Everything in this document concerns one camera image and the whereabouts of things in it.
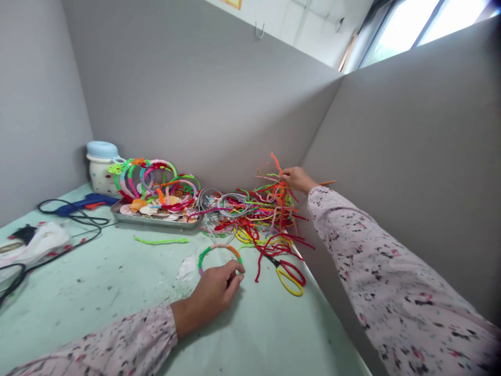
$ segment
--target window frame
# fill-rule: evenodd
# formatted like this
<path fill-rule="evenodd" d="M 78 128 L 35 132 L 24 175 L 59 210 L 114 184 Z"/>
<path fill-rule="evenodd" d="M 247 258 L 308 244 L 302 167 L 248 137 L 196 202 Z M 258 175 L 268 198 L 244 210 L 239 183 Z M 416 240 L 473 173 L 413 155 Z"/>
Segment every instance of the window frame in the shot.
<path fill-rule="evenodd" d="M 367 16 L 365 17 L 364 22 L 362 23 L 362 27 L 360 28 L 360 33 L 362 32 L 368 32 L 370 34 L 370 38 L 366 45 L 362 48 L 360 55 L 358 56 L 356 64 L 354 64 L 352 71 L 357 71 L 360 69 L 367 57 L 369 56 L 369 52 L 375 47 L 375 43 L 379 40 L 381 37 L 381 34 L 385 30 L 385 25 L 390 21 L 392 15 L 395 12 L 395 9 L 397 8 L 398 5 L 402 4 L 406 0 L 376 0 L 374 1 L 373 6 L 370 8 L 369 12 L 367 13 Z M 444 4 L 446 4 L 447 0 L 438 0 L 437 5 L 433 9 L 432 13 L 430 14 L 430 17 L 428 18 L 428 21 L 425 23 L 423 26 L 423 29 L 417 36 L 416 40 L 412 44 L 412 46 L 408 49 L 414 49 L 419 46 L 419 43 L 421 40 L 424 38 L 426 35 L 428 29 L 430 26 L 433 24 L 435 21 L 435 18 L 440 14 L 440 11 L 442 10 L 442 7 Z M 493 0 L 490 0 L 486 5 L 485 8 L 482 12 L 485 12 L 488 8 L 492 8 L 493 4 L 495 2 Z M 385 12 L 383 16 L 381 17 L 380 21 L 377 24 L 374 24 L 372 21 L 375 18 L 376 14 L 382 10 Z"/>

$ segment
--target green table surface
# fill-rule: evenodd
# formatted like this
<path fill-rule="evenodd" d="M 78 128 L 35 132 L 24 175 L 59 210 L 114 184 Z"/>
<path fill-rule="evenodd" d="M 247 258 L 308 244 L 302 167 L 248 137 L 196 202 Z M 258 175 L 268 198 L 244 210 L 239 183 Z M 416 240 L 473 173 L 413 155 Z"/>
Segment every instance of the green table surface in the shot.
<path fill-rule="evenodd" d="M 84 185 L 62 198 L 74 202 L 91 192 Z M 51 204 L 52 208 L 59 203 Z M 116 222 L 109 207 L 90 212 Z M 25 224 L 56 220 L 72 235 L 73 244 L 92 233 L 69 219 L 33 211 L 0 229 L 5 239 Z M 134 236 L 157 241 L 186 237 L 188 244 L 146 245 Z M 81 338 L 123 316 L 187 297 L 199 281 L 176 279 L 182 261 L 198 255 L 211 240 L 198 230 L 117 223 L 75 251 L 31 273 L 0 310 L 0 374 Z M 242 244 L 233 239 L 230 245 Z M 231 259 L 215 249 L 204 268 Z M 241 249 L 247 269 L 232 308 L 203 330 L 178 344 L 160 375 L 364 375 L 365 365 L 308 268 L 295 257 L 306 277 L 302 297 L 288 293 L 275 267 L 263 258 L 259 283 L 254 282 L 259 253 Z"/>

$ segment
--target gray wall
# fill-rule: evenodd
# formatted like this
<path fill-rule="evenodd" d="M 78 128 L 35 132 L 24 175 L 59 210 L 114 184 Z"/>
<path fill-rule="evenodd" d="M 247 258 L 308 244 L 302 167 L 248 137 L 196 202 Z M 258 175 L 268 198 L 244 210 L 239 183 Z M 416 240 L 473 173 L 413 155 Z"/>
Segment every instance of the gray wall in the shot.
<path fill-rule="evenodd" d="M 0 132 L 0 226 L 86 181 L 92 131 L 59 0 L 0 2 Z"/>
<path fill-rule="evenodd" d="M 202 0 L 63 0 L 96 139 L 226 191 L 304 156 L 340 74 Z"/>
<path fill-rule="evenodd" d="M 337 180 L 334 189 L 499 325 L 501 81 L 495 22 L 345 76 L 302 166 L 314 179 Z M 301 247 L 308 266 L 367 365 L 381 374 L 333 261 L 309 224 L 301 231 L 318 247 Z"/>

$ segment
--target window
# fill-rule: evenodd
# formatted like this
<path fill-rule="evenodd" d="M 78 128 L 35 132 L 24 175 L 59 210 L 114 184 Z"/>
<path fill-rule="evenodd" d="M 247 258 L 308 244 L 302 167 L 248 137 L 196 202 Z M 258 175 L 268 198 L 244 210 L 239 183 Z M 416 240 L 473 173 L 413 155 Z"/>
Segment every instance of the window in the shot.
<path fill-rule="evenodd" d="M 365 48 L 359 49 L 354 68 L 369 66 L 499 14 L 492 0 L 376 0 L 375 4 L 364 22 L 370 30 L 363 27 L 361 31 L 371 38 L 366 38 Z M 384 17 L 373 22 L 381 11 Z"/>

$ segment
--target hand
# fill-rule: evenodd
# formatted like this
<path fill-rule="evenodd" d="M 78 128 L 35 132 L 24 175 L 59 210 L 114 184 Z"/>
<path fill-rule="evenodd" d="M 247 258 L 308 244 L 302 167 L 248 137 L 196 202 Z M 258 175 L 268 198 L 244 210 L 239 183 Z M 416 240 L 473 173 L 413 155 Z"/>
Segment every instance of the hand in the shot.
<path fill-rule="evenodd" d="M 236 275 L 236 271 L 245 273 L 244 266 L 236 260 L 209 268 L 189 298 L 172 303 L 178 339 L 207 325 L 231 306 L 244 279 L 244 275 Z"/>
<path fill-rule="evenodd" d="M 312 188 L 319 186 L 301 167 L 292 167 L 282 171 L 280 178 L 287 183 L 290 188 L 297 189 L 305 195 L 311 191 Z"/>

